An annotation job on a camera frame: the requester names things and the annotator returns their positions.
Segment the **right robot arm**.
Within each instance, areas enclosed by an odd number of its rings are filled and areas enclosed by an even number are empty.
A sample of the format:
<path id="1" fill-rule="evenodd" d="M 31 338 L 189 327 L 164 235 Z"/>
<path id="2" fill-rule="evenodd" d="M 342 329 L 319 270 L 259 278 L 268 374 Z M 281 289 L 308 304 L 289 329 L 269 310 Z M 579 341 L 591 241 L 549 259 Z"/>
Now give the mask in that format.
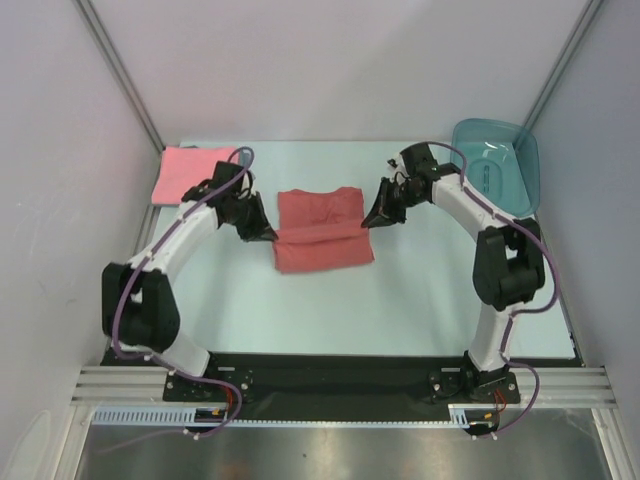
<path id="1" fill-rule="evenodd" d="M 484 401 L 509 373 L 515 317 L 545 284 L 538 223 L 518 220 L 481 197 L 465 165 L 439 163 L 434 142 L 416 143 L 388 160 L 365 229 L 403 224 L 408 209 L 423 203 L 448 213 L 474 240 L 472 283 L 481 302 L 476 333 L 464 354 L 459 392 Z"/>

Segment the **red t shirt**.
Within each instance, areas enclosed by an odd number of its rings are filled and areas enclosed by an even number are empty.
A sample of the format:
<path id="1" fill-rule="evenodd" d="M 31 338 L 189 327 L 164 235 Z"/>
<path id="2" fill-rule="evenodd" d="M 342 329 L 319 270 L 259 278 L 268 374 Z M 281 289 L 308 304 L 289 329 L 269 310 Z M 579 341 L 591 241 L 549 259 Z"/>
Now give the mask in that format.
<path id="1" fill-rule="evenodd" d="M 359 188 L 313 193 L 294 189 L 277 195 L 278 239 L 274 265 L 283 274 L 362 266 L 375 260 Z"/>

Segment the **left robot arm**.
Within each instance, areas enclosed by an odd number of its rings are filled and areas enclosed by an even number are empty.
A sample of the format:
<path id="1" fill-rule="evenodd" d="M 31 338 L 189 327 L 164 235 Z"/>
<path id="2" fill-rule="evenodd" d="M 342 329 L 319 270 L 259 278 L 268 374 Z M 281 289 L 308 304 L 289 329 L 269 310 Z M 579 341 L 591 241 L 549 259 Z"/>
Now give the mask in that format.
<path id="1" fill-rule="evenodd" d="M 213 398 L 219 374 L 209 369 L 211 353 L 182 328 L 173 282 L 191 255 L 223 225 L 245 242 L 273 242 L 261 196 L 254 188 L 251 162 L 219 162 L 213 175 L 181 198 L 160 237 L 124 264 L 102 272 L 102 330 L 123 356 L 124 346 L 140 349 L 187 374 L 185 388 L 199 400 Z"/>

